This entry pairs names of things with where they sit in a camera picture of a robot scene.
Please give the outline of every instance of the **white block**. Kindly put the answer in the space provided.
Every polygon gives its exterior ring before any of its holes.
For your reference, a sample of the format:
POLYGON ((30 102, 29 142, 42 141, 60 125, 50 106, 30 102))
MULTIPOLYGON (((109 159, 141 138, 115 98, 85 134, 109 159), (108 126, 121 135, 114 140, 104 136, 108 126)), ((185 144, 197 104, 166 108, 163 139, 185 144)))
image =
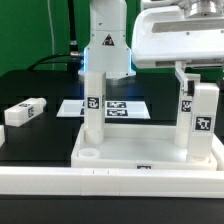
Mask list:
POLYGON ((206 158, 211 154, 218 97, 219 88, 215 84, 195 85, 187 147, 189 159, 206 158))
POLYGON ((119 196, 119 169, 83 169, 82 195, 119 196))
POLYGON ((106 73, 88 72, 85 75, 85 141, 100 144, 104 137, 106 73))
MULTIPOLYGON (((200 82, 199 74, 186 74, 189 80, 195 83, 200 82)), ((192 96, 187 96, 180 90, 179 105, 177 114, 177 127, 175 145, 181 148, 187 147, 188 133, 191 121, 192 96)))
POLYGON ((5 110, 5 124, 19 127, 43 112, 44 98, 30 98, 5 110))
POLYGON ((5 132, 4 132, 4 126, 0 125, 0 147, 5 142, 5 132))
POLYGON ((0 194, 81 195, 82 169, 0 167, 0 194))

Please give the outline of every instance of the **white platform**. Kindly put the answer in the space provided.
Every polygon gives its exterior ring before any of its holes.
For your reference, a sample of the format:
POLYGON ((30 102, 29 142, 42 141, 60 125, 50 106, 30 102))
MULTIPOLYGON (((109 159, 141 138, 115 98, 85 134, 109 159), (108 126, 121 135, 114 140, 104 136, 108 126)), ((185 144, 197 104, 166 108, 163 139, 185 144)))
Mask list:
MULTIPOLYGON (((84 100, 64 100, 57 113, 57 117, 84 117, 84 100)), ((150 119, 150 115, 144 101, 106 101, 105 117, 150 119), (108 106, 108 103, 115 103, 114 105, 123 103, 125 106, 112 107, 108 106)))
POLYGON ((104 142, 87 144, 82 126, 71 156, 72 167, 216 170, 209 163, 186 162, 187 149, 174 145, 175 126, 105 124, 104 142))

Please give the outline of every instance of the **white rectangular block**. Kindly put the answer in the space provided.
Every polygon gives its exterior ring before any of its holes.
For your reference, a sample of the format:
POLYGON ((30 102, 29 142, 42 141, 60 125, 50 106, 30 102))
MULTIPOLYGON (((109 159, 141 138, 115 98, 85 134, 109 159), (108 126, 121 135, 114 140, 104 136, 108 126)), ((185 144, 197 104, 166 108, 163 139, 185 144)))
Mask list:
POLYGON ((106 73, 85 74, 85 141, 100 144, 104 137, 106 73))
POLYGON ((82 195, 119 196, 119 169, 83 169, 82 195))
POLYGON ((5 142, 5 132, 4 132, 4 126, 0 125, 0 147, 5 142))
MULTIPOLYGON (((200 83, 199 74, 186 74, 186 75, 189 80, 193 80, 195 83, 200 83)), ((192 96, 187 96, 180 89, 175 144, 181 148, 187 147, 188 133, 191 121, 191 107, 192 107, 192 96)))
POLYGON ((193 157, 206 159, 211 154, 218 97, 216 84, 195 85, 187 147, 189 160, 193 157))
POLYGON ((43 112, 44 98, 30 98, 5 110, 5 124, 19 127, 43 112))

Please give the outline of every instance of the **white base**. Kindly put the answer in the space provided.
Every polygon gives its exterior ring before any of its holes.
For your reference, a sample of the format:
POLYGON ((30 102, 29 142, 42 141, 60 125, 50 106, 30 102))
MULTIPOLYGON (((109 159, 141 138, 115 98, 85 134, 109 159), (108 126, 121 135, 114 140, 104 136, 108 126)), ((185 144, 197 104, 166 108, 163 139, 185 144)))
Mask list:
POLYGON ((80 129, 72 156, 72 167, 216 170, 213 155, 208 162, 186 162, 187 149, 174 145, 176 127, 105 124, 104 142, 87 144, 80 129))
MULTIPOLYGON (((224 146, 216 136, 212 153, 219 171, 0 167, 0 194, 224 198, 224 146)), ((99 157, 95 153, 90 159, 99 157)))

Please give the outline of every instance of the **cable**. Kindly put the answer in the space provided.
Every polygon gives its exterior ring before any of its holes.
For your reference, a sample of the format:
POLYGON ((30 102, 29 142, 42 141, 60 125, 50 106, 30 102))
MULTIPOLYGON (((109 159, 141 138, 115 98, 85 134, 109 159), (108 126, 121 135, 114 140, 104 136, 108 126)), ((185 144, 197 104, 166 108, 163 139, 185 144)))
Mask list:
POLYGON ((38 60, 37 62, 35 62, 33 65, 29 66, 27 68, 27 70, 29 71, 33 71, 33 69, 38 66, 39 64, 41 64, 42 62, 45 62, 47 60, 51 60, 51 59, 55 59, 55 58, 60 58, 60 57, 70 57, 70 54, 55 54, 55 55, 51 55, 51 56, 47 56, 47 57, 44 57, 40 60, 38 60))
POLYGON ((50 29, 51 29, 51 44, 52 44, 52 55, 55 55, 55 35, 54 35, 54 26, 52 20, 52 13, 51 13, 51 1, 47 0, 47 8, 48 8, 48 16, 50 22, 50 29))

